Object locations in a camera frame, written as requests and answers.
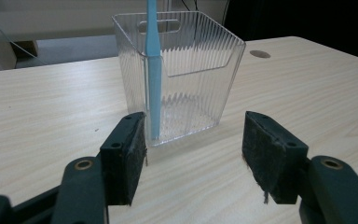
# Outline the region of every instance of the wooden table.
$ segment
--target wooden table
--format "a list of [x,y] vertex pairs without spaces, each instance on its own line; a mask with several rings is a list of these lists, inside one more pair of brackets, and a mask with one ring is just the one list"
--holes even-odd
[[[298,37],[251,41],[220,124],[150,148],[133,205],[110,207],[111,223],[299,223],[299,200],[263,204],[241,158],[246,110],[358,173],[358,58]],[[118,58],[0,72],[0,194],[16,205],[59,185],[126,114]]]

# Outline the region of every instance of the dark background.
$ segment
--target dark background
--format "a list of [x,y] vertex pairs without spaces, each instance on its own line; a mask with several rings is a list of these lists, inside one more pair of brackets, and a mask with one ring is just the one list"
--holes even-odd
[[355,0],[231,0],[225,26],[244,41],[294,35],[358,56]]

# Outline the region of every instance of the light blue toothbrush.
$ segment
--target light blue toothbrush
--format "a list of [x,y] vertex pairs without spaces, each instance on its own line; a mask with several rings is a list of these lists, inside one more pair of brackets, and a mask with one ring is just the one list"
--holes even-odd
[[147,0],[145,54],[147,56],[147,81],[149,86],[150,132],[152,139],[159,137],[161,114],[161,57],[157,25],[156,0]]

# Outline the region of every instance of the wood grain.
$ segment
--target wood grain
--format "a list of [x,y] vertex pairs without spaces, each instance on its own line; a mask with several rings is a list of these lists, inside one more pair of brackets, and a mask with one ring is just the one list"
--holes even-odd
[[[110,207],[112,223],[300,223],[299,200],[263,204],[241,158],[246,110],[358,173],[358,58],[298,37],[247,44],[220,124],[149,148],[133,205]],[[18,204],[57,186],[126,113],[118,58],[0,72],[0,194]]]

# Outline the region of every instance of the clear plastic container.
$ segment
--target clear plastic container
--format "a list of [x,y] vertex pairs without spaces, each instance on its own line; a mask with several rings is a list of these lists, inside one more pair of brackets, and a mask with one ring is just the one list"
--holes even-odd
[[[146,14],[113,17],[129,113],[148,109]],[[219,123],[245,42],[201,12],[158,13],[161,45],[161,115],[157,146]]]

